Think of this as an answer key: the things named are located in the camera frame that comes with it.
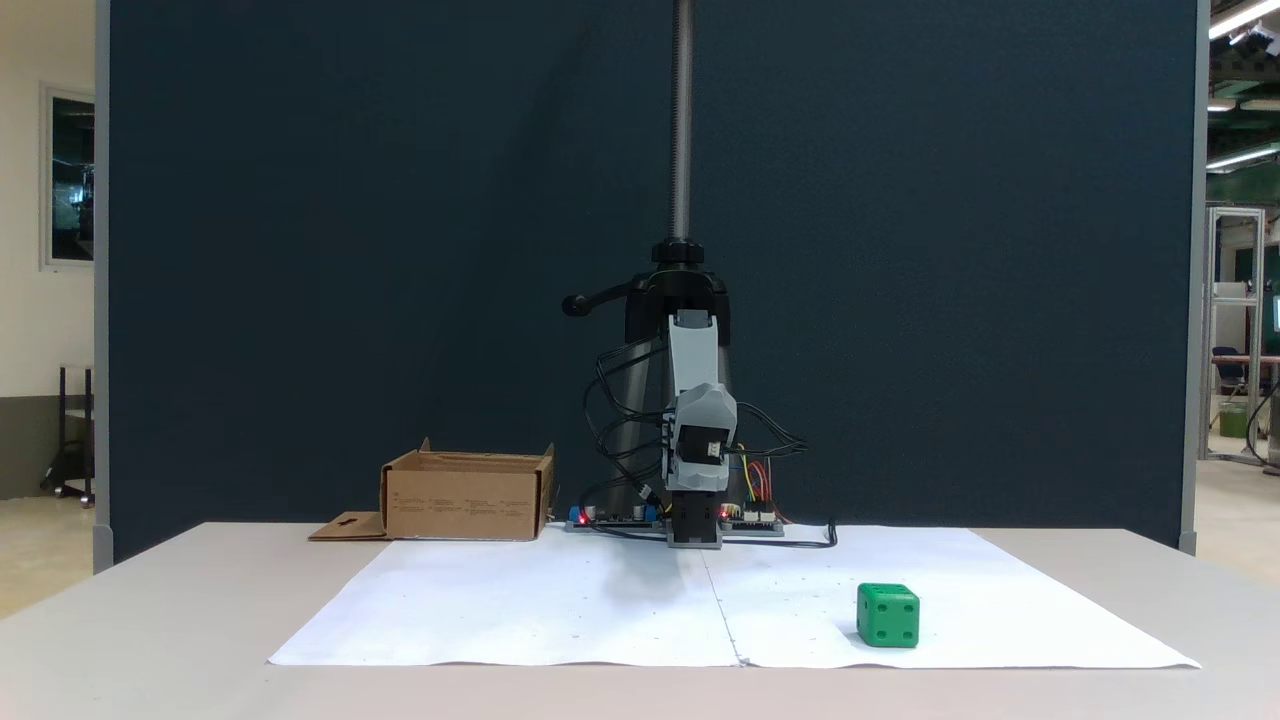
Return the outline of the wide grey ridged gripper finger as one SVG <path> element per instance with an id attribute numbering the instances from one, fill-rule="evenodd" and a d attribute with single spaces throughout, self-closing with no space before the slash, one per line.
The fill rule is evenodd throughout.
<path id="1" fill-rule="evenodd" d="M 680 452 L 724 454 L 737 425 L 736 398 L 719 383 L 703 383 L 680 395 Z"/>

